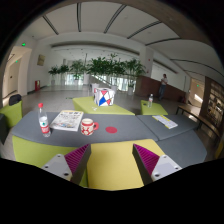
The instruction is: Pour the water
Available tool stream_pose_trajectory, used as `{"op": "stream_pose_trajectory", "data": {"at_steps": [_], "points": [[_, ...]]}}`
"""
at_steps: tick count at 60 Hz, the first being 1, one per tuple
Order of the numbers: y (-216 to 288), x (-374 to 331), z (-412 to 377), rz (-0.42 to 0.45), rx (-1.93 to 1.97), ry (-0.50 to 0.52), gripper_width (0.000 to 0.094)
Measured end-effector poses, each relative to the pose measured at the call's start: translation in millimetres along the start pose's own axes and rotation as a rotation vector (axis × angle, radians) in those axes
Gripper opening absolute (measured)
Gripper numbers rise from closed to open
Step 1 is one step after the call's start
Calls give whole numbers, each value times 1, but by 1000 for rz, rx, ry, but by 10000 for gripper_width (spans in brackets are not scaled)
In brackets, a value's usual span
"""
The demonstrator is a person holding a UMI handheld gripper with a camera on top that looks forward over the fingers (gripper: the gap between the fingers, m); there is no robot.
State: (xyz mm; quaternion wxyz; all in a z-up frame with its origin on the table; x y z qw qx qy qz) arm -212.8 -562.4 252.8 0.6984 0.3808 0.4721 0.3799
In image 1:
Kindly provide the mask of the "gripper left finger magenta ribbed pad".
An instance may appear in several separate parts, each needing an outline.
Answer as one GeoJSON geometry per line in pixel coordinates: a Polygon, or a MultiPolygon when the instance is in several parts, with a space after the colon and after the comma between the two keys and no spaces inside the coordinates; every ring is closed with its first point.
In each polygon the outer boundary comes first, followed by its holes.
{"type": "Polygon", "coordinates": [[[56,154],[42,166],[42,169],[79,185],[86,170],[90,155],[91,145],[86,144],[66,155],[56,154]]]}

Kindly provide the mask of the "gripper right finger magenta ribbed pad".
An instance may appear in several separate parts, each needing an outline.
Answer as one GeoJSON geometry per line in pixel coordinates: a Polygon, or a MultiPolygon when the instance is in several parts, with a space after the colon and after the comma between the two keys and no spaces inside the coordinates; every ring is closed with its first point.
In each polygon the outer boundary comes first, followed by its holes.
{"type": "Polygon", "coordinates": [[[181,170],[181,167],[168,155],[159,156],[137,144],[133,145],[132,154],[144,185],[181,170]]]}

